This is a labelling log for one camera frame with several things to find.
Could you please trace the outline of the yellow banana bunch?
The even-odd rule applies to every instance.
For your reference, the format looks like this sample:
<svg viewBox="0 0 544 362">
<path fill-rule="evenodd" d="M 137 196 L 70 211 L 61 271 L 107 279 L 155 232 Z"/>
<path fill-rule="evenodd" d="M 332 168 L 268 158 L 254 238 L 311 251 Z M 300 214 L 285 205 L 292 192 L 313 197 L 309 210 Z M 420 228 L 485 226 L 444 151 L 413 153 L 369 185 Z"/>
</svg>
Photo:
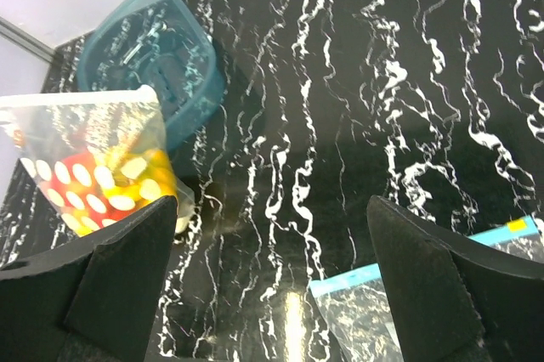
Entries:
<svg viewBox="0 0 544 362">
<path fill-rule="evenodd" d="M 115 169 L 97 159 L 95 162 L 93 175 L 104 195 L 115 209 L 128 215 L 163 196 L 178 195 L 177 181 L 163 150 L 129 154 Z"/>
</svg>

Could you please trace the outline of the red tomato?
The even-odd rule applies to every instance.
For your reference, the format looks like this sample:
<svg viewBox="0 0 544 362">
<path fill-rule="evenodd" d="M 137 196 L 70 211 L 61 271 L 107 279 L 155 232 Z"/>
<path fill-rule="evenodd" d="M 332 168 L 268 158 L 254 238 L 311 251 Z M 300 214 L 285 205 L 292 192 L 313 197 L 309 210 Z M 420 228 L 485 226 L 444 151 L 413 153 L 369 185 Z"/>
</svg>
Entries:
<svg viewBox="0 0 544 362">
<path fill-rule="evenodd" d="M 94 178 L 96 167 L 89 152 L 67 156 L 52 164 L 51 179 L 43 184 L 46 196 L 78 236 L 89 235 L 129 214 L 110 204 Z"/>
</svg>

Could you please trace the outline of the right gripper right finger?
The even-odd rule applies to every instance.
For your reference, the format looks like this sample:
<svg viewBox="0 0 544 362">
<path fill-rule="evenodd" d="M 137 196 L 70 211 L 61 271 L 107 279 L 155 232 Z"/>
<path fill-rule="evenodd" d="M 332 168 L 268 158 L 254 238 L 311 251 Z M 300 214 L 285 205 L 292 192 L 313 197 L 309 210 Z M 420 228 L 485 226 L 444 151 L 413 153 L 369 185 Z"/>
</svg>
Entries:
<svg viewBox="0 0 544 362">
<path fill-rule="evenodd" d="M 541 361 L 543 265 L 485 246 L 381 196 L 371 242 L 406 361 Z"/>
</svg>

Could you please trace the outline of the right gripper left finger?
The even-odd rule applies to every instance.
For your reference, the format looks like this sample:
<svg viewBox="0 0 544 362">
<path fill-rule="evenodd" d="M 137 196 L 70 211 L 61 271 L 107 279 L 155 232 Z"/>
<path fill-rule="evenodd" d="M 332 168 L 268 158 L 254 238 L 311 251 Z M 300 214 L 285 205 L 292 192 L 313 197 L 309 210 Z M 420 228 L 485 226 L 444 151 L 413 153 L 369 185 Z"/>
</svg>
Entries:
<svg viewBox="0 0 544 362">
<path fill-rule="evenodd" d="M 170 256 L 177 201 L 1 269 L 3 361 L 142 361 Z"/>
</svg>

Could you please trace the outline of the white dotted zip bag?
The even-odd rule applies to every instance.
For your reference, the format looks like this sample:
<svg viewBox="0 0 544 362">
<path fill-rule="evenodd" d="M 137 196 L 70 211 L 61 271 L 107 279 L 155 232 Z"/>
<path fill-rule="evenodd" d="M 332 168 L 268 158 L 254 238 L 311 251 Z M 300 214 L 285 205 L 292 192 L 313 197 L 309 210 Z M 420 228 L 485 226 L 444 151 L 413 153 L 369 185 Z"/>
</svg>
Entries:
<svg viewBox="0 0 544 362">
<path fill-rule="evenodd" d="M 152 202 L 177 201 L 176 233 L 195 213 L 195 194 L 174 174 L 156 91 L 3 96 L 1 127 L 38 188 L 78 236 Z"/>
</svg>

